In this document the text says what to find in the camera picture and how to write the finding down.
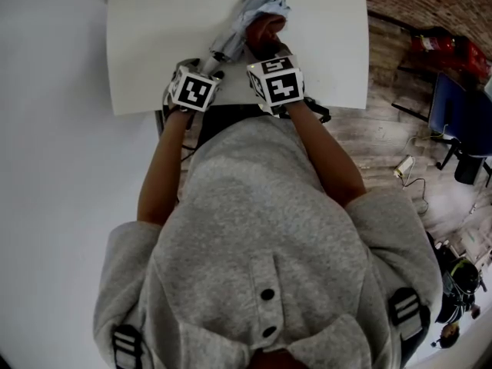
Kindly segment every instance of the white tabletop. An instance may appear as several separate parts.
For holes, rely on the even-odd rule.
[[[240,0],[108,0],[108,67],[116,115],[154,111],[175,65],[209,56]],[[369,34],[365,0],[287,0],[278,35],[298,57],[306,92],[324,106],[364,109]],[[261,102],[245,62],[223,65],[215,104]]]

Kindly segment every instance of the blue chair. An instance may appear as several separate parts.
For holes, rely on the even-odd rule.
[[[485,158],[492,156],[492,101],[487,94],[482,91],[466,91],[441,72],[435,80],[432,105],[427,118],[395,103],[391,105],[427,122],[431,130],[451,137],[432,138],[450,145],[444,161],[436,163],[437,168],[442,170],[450,158],[456,155],[460,160],[454,173],[457,181],[472,185],[483,166],[489,175],[488,186],[492,169],[485,163]]]

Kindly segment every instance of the hair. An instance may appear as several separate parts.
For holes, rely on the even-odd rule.
[[[471,318],[475,320],[478,316],[480,316],[480,313],[481,313],[480,306],[478,306],[477,308],[471,311]]]
[[[440,348],[450,348],[453,347],[458,338],[460,337],[460,328],[454,332],[451,336],[441,337],[439,339]]]

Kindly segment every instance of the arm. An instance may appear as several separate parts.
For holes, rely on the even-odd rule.
[[[164,225],[175,208],[181,174],[181,146],[188,113],[175,111],[166,121],[138,198],[137,220]]]
[[[366,193],[352,159],[303,102],[286,105],[326,194],[342,207]]]

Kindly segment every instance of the gray hoodie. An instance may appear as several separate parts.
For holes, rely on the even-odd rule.
[[[112,367],[120,324],[140,332],[143,368],[240,369],[259,348],[310,369],[399,367],[388,299],[403,287],[434,321],[439,267],[405,194],[343,209],[290,121],[250,118],[196,152],[163,228],[110,234],[94,336]]]

